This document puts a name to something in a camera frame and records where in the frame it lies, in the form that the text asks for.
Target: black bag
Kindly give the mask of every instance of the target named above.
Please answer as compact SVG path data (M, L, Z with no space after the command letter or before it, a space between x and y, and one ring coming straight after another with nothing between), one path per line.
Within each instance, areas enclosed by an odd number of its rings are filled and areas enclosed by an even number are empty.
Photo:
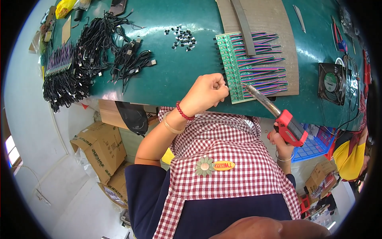
M144 137L149 128L149 123L143 105L121 101L116 101L115 105L129 130Z

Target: checkered shirt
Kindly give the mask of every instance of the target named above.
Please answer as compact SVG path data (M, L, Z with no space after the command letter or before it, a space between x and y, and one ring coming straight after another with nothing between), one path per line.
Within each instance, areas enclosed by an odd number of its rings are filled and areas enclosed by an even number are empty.
M159 119L173 110L162 107ZM260 139L259 118L204 112L187 122L183 133L170 145L175 155L170 166L170 187L153 236L172 238L185 200L283 195L292 219L300 218L296 191L283 171L269 155ZM201 157L231 161L236 166L227 171L213 171L206 177L195 174Z

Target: bracelet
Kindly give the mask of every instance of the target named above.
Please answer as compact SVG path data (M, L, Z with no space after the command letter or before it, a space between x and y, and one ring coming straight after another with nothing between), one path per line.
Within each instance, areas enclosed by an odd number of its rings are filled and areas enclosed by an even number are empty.
M290 159L288 159L288 160L281 160L281 159L279 159L278 158L278 152L277 152L277 150L276 150L276 153L275 153L275 155L276 155L276 158L277 158L277 160L279 160L279 161L281 161L281 162L288 162L289 160L291 160L294 156L295 156L295 153L293 152L293 154L292 154L292 157L290 157Z
M176 130L176 129L172 128L172 127L167 123L167 121L166 121L166 117L167 117L167 115L168 115L170 112L171 112L171 111L168 111L168 112L166 112L166 113L163 115L163 120L162 120L163 124L165 125L165 127L166 127L171 133L175 133L175 134L183 133L183 131L186 129L186 127L185 127L184 129L182 129L182 130Z
M180 103L180 101L177 101L177 102L176 102L176 109L177 109L177 110L179 111L179 113L183 116L183 118L185 118L186 120L193 120L193 119L195 118L195 116L193 116L193 117L188 117L188 116L186 116L186 115L183 113L183 111L180 109L179 103Z

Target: red bead bracelet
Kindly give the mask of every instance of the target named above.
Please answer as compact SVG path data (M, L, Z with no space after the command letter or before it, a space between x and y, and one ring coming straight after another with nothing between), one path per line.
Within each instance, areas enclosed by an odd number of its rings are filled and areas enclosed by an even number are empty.
M177 101L177 103L176 103L176 109L177 109L177 110L179 111L179 113L183 116L183 118L185 118L186 120L193 120L193 119L195 118L195 116L193 116L193 117L188 117L188 116L186 116L186 115L183 113L183 111L180 109L179 103L180 103L180 101Z

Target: fist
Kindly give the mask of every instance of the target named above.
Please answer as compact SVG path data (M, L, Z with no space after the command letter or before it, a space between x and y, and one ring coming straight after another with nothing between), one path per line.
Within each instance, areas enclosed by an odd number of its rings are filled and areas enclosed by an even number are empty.
M222 74L199 76L179 106L186 116L192 117L212 106L216 107L220 101L224 101L228 93Z
M276 145L279 159L288 160L291 158L295 147L291 144L286 144L281 135L276 133L275 129L269 133L269 142L272 143L272 145Z

